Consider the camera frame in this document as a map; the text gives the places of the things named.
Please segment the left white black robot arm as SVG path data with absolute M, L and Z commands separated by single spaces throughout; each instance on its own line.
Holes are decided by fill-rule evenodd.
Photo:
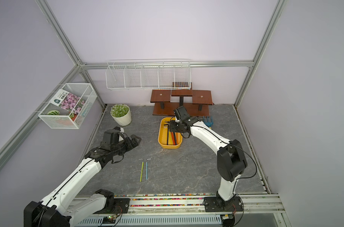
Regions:
M 84 186 L 108 163 L 114 164 L 114 156 L 124 154 L 136 148 L 141 138 L 128 137 L 123 132 L 112 132 L 105 136 L 99 147 L 93 148 L 80 165 L 49 195 L 41 201 L 30 202 L 23 212 L 25 227 L 74 227 L 90 215 L 98 212 L 110 212 L 122 215 L 128 205 L 114 200 L 110 191 L 99 189 L 90 198 L 73 208 L 69 205 Z

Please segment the green small hex key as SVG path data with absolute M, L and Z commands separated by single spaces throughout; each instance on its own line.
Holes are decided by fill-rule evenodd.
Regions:
M 139 184 L 141 185 L 143 180 L 143 170 L 144 170 L 144 159 L 138 159 L 142 162 L 141 164 L 141 171 L 140 171 L 140 178 L 139 178 Z

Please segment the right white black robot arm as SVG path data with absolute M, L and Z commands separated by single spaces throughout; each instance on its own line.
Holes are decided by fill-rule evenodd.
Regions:
M 239 180 L 253 178 L 242 177 L 248 167 L 246 157 L 250 155 L 242 149 L 238 140 L 229 140 L 207 127 L 203 121 L 190 116 L 184 106 L 174 110 L 175 119 L 168 125 L 171 132 L 188 133 L 204 142 L 217 157 L 217 170 L 221 176 L 219 189 L 215 197 L 206 197 L 203 201 L 205 212 L 237 212 L 243 211 L 243 202 L 235 193 Z

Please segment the thin black hex key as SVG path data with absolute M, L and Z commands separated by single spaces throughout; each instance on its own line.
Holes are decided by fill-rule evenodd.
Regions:
M 171 132 L 171 122 L 166 121 L 165 124 L 163 125 L 165 129 L 167 129 L 167 133 L 169 134 Z

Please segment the long black hex key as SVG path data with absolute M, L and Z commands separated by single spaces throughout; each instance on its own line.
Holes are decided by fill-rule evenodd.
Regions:
M 166 145 L 169 145 L 169 137 L 170 137 L 170 134 L 168 134 L 168 133 L 166 132 Z

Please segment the blue small hex key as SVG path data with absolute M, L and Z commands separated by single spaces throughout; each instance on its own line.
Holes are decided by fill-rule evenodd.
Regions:
M 147 158 L 146 162 L 145 162 L 145 168 L 146 168 L 146 170 L 145 170 L 145 179 L 146 179 L 146 181 L 148 180 L 148 161 L 150 161 L 150 160 L 152 160 L 152 158 Z

